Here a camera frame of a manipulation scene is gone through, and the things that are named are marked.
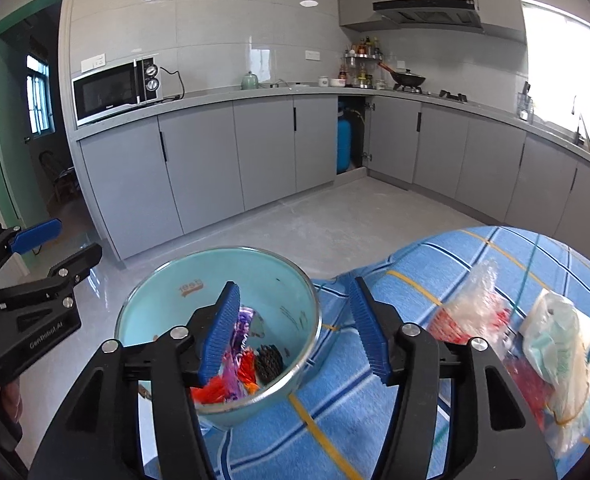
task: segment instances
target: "blue water tank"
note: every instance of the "blue water tank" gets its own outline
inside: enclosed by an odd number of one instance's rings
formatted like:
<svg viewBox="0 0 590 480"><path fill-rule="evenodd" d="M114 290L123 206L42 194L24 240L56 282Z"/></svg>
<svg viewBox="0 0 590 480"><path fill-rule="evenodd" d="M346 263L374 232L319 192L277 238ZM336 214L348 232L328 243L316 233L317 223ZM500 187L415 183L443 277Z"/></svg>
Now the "blue water tank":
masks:
<svg viewBox="0 0 590 480"><path fill-rule="evenodd" d="M337 118L337 173L344 173L351 164L351 124L344 113Z"/></svg>

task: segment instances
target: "range hood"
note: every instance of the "range hood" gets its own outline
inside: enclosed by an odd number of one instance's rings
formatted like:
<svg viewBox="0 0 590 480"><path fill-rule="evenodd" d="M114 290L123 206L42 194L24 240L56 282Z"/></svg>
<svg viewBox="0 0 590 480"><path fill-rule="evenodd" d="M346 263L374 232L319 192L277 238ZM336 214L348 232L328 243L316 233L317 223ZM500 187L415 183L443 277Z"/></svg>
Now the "range hood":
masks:
<svg viewBox="0 0 590 480"><path fill-rule="evenodd" d="M482 31L473 0L389 0L373 3L373 10L401 27Z"/></svg>

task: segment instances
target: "frying pan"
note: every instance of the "frying pan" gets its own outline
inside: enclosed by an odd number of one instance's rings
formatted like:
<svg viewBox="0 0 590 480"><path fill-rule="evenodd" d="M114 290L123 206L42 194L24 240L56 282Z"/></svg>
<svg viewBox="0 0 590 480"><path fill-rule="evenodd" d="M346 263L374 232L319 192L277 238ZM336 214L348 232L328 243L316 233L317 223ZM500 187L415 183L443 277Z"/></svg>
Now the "frying pan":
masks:
<svg viewBox="0 0 590 480"><path fill-rule="evenodd" d="M417 88L421 86L424 81L426 81L425 77L422 77L417 74L412 74L409 69L406 69L406 73L395 72L392 68L390 68L388 65L382 62L379 62L377 64L384 70L390 72L390 75L393 77L393 81L395 81L395 86L393 86L393 90L397 90L400 86L411 86Z"/></svg>

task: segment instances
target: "human hand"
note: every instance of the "human hand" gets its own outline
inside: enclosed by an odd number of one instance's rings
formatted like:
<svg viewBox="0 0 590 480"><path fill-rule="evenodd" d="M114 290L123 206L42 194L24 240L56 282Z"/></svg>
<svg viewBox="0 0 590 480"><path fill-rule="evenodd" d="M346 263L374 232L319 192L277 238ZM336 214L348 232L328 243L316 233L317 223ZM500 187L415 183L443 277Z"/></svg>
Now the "human hand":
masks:
<svg viewBox="0 0 590 480"><path fill-rule="evenodd" d="M22 396L19 391L19 379L0 388L2 406L9 418L13 422L17 422L22 416Z"/></svg>

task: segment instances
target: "stove burner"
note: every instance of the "stove burner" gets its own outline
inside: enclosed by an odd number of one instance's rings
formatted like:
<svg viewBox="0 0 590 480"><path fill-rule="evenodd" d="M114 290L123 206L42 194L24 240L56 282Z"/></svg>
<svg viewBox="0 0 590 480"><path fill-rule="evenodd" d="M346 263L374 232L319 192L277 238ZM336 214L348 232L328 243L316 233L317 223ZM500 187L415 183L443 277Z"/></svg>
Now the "stove burner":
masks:
<svg viewBox="0 0 590 480"><path fill-rule="evenodd" d="M409 92L410 94L423 94L422 89L419 86L402 86L402 92Z"/></svg>
<svg viewBox="0 0 590 480"><path fill-rule="evenodd" d="M440 91L440 97L443 99L451 99L453 101L459 101L460 103L468 103L468 99L464 94L453 95L445 90Z"/></svg>

